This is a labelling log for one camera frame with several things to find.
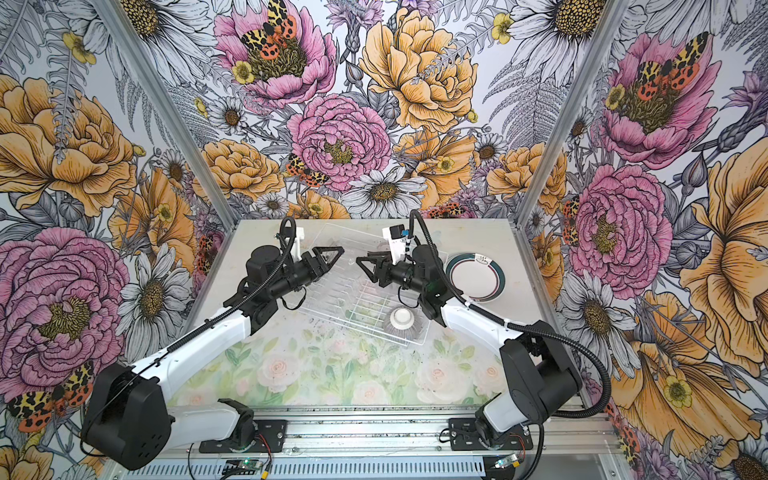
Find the white wire dish rack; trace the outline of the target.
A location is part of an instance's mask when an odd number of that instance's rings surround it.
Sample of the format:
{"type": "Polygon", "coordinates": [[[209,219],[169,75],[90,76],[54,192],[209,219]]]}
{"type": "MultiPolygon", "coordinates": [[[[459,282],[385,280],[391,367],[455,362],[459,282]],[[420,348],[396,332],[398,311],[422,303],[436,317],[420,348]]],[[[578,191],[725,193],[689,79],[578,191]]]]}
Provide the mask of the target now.
{"type": "Polygon", "coordinates": [[[425,343],[430,321],[416,307],[417,293],[396,284],[382,288],[372,283],[355,263],[357,257],[368,252],[389,250],[380,232],[373,234],[328,223],[320,229],[312,245],[342,246],[345,253],[328,274],[307,288],[306,300],[300,308],[303,314],[397,345],[425,343]],[[416,335],[392,335],[384,330],[388,314],[396,307],[414,311],[420,326],[416,335]]]}

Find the plate green red band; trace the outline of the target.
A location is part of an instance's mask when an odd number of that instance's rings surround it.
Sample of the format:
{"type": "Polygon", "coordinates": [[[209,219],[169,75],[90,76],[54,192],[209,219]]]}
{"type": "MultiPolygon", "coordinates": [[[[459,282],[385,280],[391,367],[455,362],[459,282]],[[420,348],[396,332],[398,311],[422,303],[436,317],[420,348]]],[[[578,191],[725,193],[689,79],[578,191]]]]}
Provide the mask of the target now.
{"type": "Polygon", "coordinates": [[[466,298],[478,303],[495,300],[506,286],[506,276],[501,266],[479,253],[453,256],[446,265],[446,274],[466,298]]]}

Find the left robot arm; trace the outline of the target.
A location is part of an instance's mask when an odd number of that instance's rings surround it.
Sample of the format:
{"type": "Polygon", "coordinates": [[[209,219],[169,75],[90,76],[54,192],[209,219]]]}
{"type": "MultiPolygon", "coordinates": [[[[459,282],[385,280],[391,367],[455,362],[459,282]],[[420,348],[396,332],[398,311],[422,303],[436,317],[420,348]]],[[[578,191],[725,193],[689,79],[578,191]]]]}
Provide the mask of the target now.
{"type": "Polygon", "coordinates": [[[171,409],[168,401],[203,367],[257,333],[283,305],[335,266],[341,246],[314,247],[295,259],[287,248],[264,245],[246,263],[246,276],[213,318],[132,365],[115,363],[96,376],[81,441],[128,470],[161,452],[218,442],[234,450],[256,439],[254,411],[219,398],[207,405],[171,409]]]}

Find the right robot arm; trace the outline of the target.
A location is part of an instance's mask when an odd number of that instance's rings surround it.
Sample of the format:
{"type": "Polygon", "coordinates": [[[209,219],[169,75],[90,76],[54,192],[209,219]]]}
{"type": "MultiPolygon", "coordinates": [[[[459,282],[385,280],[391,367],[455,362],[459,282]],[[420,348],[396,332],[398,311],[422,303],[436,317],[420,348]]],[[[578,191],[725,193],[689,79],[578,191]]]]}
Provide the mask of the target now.
{"type": "Polygon", "coordinates": [[[395,284],[415,291],[417,306],[428,319],[499,355],[506,388],[476,413],[475,430],[484,445],[498,443],[518,426],[547,421],[581,390],[571,356],[549,324],[514,324],[463,296],[435,248],[418,246],[398,262],[387,252],[370,252],[356,264],[382,288],[395,284]]]}

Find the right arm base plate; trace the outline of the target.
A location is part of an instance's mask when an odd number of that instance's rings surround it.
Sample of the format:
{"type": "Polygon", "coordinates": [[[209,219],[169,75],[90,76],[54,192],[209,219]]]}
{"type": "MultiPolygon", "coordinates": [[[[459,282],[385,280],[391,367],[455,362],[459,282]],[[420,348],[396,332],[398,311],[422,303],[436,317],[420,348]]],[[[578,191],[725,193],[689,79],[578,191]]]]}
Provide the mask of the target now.
{"type": "Polygon", "coordinates": [[[533,440],[526,427],[515,426],[506,433],[494,434],[482,427],[475,418],[453,417],[447,421],[447,430],[440,435],[452,451],[518,451],[532,450],[533,440]]]}

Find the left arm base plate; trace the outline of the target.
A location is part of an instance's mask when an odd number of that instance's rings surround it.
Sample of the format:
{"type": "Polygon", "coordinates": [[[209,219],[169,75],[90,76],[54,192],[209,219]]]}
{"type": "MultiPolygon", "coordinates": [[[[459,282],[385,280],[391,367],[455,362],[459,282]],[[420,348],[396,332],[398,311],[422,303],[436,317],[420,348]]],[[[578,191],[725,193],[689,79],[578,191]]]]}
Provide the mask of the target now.
{"type": "Polygon", "coordinates": [[[200,453],[281,453],[287,437],[286,420],[257,419],[244,430],[224,440],[200,443],[200,453]]]}

